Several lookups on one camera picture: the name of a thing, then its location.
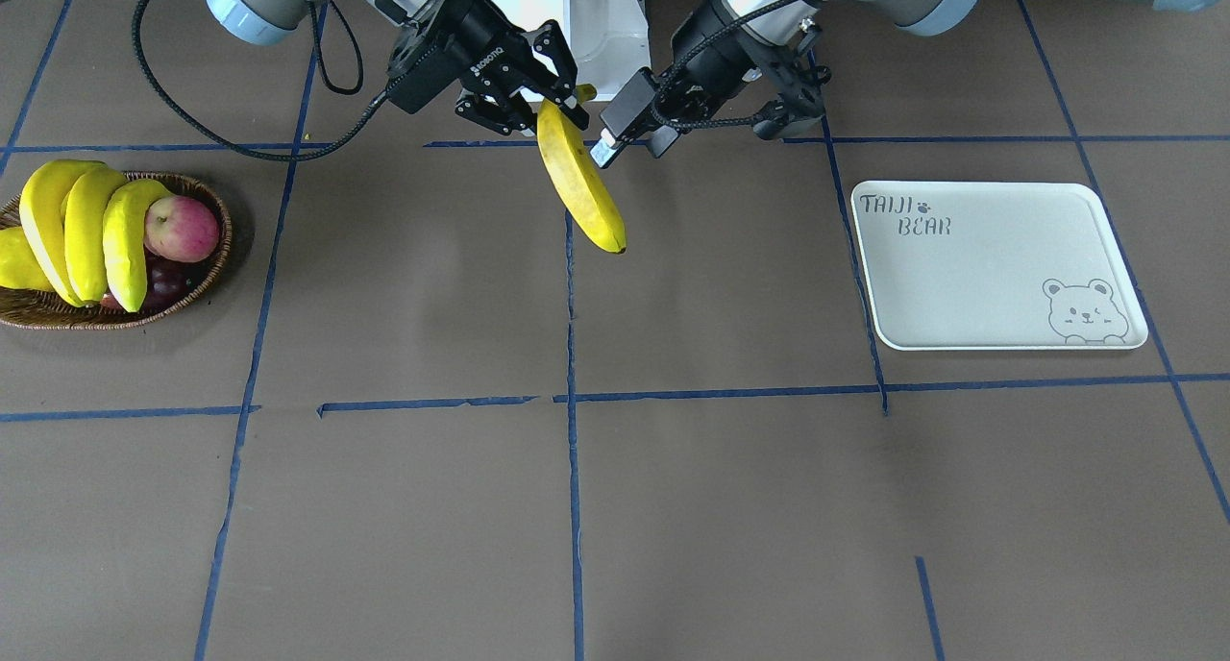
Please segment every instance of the basket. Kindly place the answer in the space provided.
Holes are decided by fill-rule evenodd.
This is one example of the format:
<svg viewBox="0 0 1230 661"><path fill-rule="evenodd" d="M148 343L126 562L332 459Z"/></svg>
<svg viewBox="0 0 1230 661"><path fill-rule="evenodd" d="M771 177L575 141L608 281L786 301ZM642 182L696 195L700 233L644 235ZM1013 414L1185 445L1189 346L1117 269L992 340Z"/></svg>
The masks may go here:
<svg viewBox="0 0 1230 661"><path fill-rule="evenodd" d="M55 293L7 289L0 287L0 322L26 330L123 330L140 327L155 320L161 320L172 313L188 306L200 298L200 294L218 279L219 273L230 255L232 226L226 206L203 182L178 174L157 174L146 171L125 171L129 180L154 178L166 185L175 194L196 198L205 204L218 219L218 247L204 262L208 268L197 288L162 310L138 310L123 313L103 309L97 305L74 308ZM21 196L0 209L0 229L21 225L18 206Z"/></svg>

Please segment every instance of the rectangular tray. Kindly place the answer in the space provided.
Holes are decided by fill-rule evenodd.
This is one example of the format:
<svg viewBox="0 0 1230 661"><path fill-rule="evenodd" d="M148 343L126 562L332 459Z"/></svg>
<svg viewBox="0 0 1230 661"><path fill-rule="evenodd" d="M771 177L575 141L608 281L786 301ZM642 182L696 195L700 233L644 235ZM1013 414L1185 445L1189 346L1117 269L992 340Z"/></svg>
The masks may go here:
<svg viewBox="0 0 1230 661"><path fill-rule="evenodd" d="M865 181L850 194L876 334L902 351L1149 339L1101 199L1076 183Z"/></svg>

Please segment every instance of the bowl of fruit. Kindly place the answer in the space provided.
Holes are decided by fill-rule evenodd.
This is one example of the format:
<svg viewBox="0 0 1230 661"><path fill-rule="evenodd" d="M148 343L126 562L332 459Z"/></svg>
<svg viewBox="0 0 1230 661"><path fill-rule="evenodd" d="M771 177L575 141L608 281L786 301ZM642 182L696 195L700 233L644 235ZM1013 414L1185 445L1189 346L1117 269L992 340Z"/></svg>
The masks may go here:
<svg viewBox="0 0 1230 661"><path fill-rule="evenodd" d="M210 288L231 240L225 204L196 178L49 161L0 209L0 322L146 325Z"/></svg>

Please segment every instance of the bear ear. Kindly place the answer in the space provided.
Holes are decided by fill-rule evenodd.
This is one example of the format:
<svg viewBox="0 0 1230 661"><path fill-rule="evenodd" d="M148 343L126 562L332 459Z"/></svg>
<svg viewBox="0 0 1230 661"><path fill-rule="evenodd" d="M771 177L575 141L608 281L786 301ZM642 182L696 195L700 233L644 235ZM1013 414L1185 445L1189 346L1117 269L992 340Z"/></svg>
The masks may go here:
<svg viewBox="0 0 1230 661"><path fill-rule="evenodd" d="M1097 293L1107 298L1114 295L1114 289L1111 288L1111 284L1103 282L1102 279L1090 281L1089 288L1096 290Z"/></svg>

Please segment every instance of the gray surface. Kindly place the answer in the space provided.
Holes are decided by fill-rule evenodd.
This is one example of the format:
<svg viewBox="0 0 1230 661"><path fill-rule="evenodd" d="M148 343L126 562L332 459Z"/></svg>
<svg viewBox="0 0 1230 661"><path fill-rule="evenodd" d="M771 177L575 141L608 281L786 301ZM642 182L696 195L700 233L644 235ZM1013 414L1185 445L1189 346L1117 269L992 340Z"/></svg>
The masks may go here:
<svg viewBox="0 0 1230 661"><path fill-rule="evenodd" d="M226 506L231 417L5 423L0 659L183 659Z"/></svg>
<svg viewBox="0 0 1230 661"><path fill-rule="evenodd" d="M73 0L18 145L205 142L141 80L134 1ZM315 82L311 142L351 127L392 39L341 2L368 87L344 98ZM697 2L648 0L659 65ZM0 6L0 134L62 5ZM1027 5L1081 134L1230 135L1216 47L1230 4ZM839 138L1069 134L1016 0L985 0L930 41L857 5L822 25ZM330 21L330 70L348 84L339 34ZM148 42L202 119L292 142L306 30L258 49L199 0L156 0ZM929 660L932 633L953 660L1225 656L1230 513L1199 446L1224 485L1230 142L1085 143L1182 398L1157 339L1084 356L879 345L886 417L825 145L721 130L658 161L627 150L604 178L630 249L609 256L574 233L569 351L563 210L538 153L423 149L503 139L455 117L454 96L381 111L352 146L298 165L280 234L280 164L2 153L5 198L60 155L202 177L242 238L224 284L144 331L0 331L0 659L193 659L202 622L208 660L572 659L577 612L592 660ZM756 82L723 114L769 96ZM843 143L836 161L845 192L867 178L1090 182L1066 140ZM572 425L569 371L582 400L737 398L616 395L578 403ZM1005 384L1044 389L983 389ZM316 415L387 400L419 401ZM220 415L140 417L200 406Z"/></svg>
<svg viewBox="0 0 1230 661"><path fill-rule="evenodd" d="M567 657L563 415L253 416L209 657Z"/></svg>

